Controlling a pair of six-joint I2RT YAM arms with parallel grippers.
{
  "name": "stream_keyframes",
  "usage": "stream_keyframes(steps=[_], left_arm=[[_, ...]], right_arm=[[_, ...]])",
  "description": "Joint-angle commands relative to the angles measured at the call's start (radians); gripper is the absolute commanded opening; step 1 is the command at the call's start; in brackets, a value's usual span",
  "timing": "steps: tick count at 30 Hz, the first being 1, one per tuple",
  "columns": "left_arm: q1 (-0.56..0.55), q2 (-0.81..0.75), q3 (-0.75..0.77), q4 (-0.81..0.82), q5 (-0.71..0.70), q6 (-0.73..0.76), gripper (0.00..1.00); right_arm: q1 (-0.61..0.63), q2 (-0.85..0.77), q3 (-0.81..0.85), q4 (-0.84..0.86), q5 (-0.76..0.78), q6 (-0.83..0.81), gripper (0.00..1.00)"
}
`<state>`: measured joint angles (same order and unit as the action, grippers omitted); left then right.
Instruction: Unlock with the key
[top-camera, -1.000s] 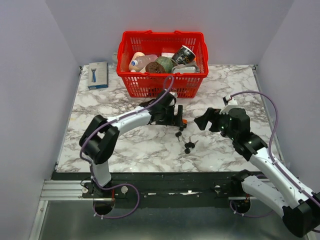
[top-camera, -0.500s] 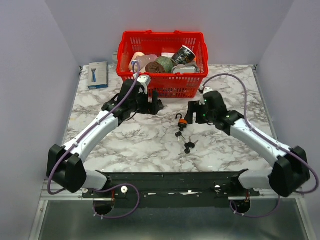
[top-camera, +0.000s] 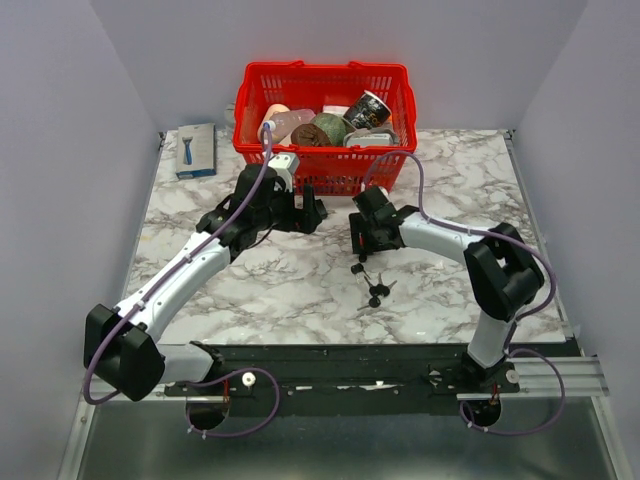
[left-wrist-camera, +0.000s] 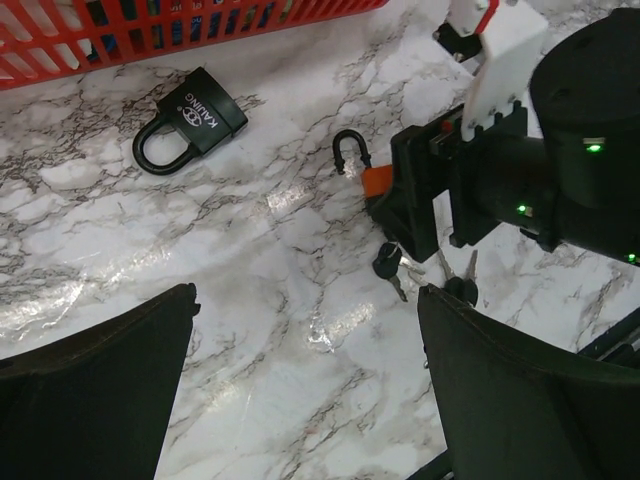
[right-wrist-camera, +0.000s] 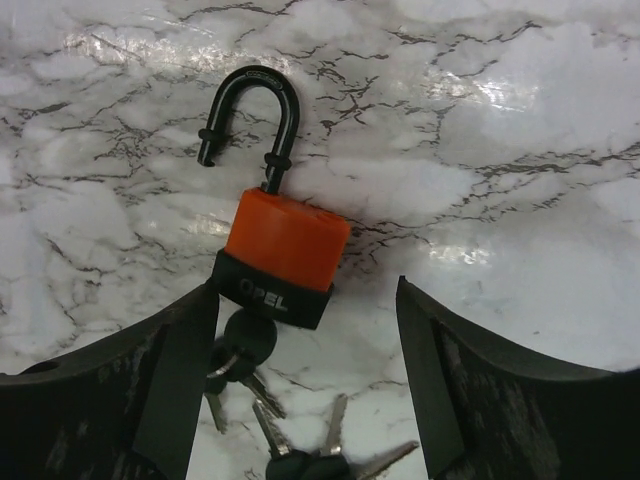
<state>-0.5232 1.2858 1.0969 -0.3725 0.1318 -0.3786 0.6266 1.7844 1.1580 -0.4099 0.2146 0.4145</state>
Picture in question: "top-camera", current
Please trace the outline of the orange black Opel padlock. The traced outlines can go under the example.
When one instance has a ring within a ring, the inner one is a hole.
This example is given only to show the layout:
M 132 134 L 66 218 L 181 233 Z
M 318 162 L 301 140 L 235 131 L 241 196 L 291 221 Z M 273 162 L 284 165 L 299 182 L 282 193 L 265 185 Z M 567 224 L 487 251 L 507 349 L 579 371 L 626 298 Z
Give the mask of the orange black Opel padlock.
M 368 255 L 361 253 L 358 255 L 357 262 L 350 267 L 350 271 L 358 283 L 369 279 L 369 275 L 365 269 L 367 259 Z

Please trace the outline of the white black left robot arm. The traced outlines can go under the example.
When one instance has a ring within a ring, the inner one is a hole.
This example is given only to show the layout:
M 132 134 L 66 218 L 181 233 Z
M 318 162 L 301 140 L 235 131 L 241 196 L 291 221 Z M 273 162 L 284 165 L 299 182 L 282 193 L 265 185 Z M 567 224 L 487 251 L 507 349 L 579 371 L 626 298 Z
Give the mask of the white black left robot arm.
M 275 155 L 247 165 L 235 189 L 204 214 L 176 256 L 150 281 L 114 307 L 98 304 L 86 317 L 86 377 L 98 377 L 132 401 L 159 384 L 188 383 L 201 395 L 222 380 L 212 348 L 198 342 L 159 346 L 171 320 L 210 278 L 250 249 L 262 231 L 311 234 L 327 217 L 312 186 L 295 205 L 293 177 L 299 159 Z

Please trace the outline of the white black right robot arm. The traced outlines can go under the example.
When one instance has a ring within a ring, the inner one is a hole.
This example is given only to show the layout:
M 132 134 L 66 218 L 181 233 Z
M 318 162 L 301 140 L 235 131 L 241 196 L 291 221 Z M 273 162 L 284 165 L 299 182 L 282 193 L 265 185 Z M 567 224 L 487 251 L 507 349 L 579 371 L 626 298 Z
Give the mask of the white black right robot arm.
M 357 211 L 349 215 L 349 224 L 355 254 L 413 248 L 466 268 L 480 315 L 462 354 L 460 379 L 471 391 L 485 390 L 507 358 L 517 315 L 544 285 L 532 249 L 508 223 L 473 232 L 459 224 L 428 219 L 415 206 L 398 209 L 377 186 L 359 193 L 353 202 Z

